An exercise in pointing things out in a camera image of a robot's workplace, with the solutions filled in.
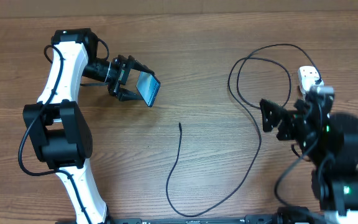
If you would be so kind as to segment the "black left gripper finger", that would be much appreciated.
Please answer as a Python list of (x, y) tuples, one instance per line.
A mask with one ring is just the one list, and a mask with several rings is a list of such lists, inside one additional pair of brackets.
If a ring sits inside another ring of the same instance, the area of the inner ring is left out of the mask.
[(132, 100), (143, 100), (143, 97), (133, 91), (127, 90), (125, 88), (120, 88), (116, 98), (119, 101), (132, 101)]
[(128, 56), (127, 65), (130, 70), (137, 70), (140, 72), (145, 72), (154, 75), (154, 71), (149, 69), (146, 65), (141, 64), (138, 60), (136, 60), (133, 56)]

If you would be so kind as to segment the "blue Samsung Galaxy smartphone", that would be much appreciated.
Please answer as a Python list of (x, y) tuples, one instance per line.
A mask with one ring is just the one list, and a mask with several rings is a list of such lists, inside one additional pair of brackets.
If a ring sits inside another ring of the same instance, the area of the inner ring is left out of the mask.
[(136, 84), (136, 88), (148, 107), (153, 107), (158, 91), (160, 89), (160, 82), (154, 74), (140, 72)]

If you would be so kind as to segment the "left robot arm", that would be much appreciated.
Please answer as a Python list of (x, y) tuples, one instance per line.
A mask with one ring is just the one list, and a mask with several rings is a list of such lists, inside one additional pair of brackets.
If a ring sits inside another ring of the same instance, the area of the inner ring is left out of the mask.
[(48, 166), (40, 175), (56, 174), (66, 188), (75, 223), (113, 222), (91, 171), (93, 138), (78, 106), (81, 79), (107, 86), (119, 101), (143, 100), (148, 107), (161, 86), (154, 71), (131, 55), (118, 55), (112, 61), (99, 58), (101, 41), (90, 28), (56, 30), (49, 45), (53, 58), (46, 86), (22, 114), (26, 131), (19, 145), (19, 166), (27, 175), (38, 175), (26, 169), (22, 160), (24, 144), (30, 139), (37, 159)]

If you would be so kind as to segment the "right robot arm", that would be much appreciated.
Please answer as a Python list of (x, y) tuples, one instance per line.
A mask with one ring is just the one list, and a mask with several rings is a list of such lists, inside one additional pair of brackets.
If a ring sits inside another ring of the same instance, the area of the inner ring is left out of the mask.
[(277, 139), (294, 140), (315, 165), (311, 188), (322, 215), (285, 202), (271, 223), (358, 223), (358, 118), (331, 113), (332, 89), (310, 90), (294, 110), (266, 99), (260, 101), (265, 132), (278, 129)]

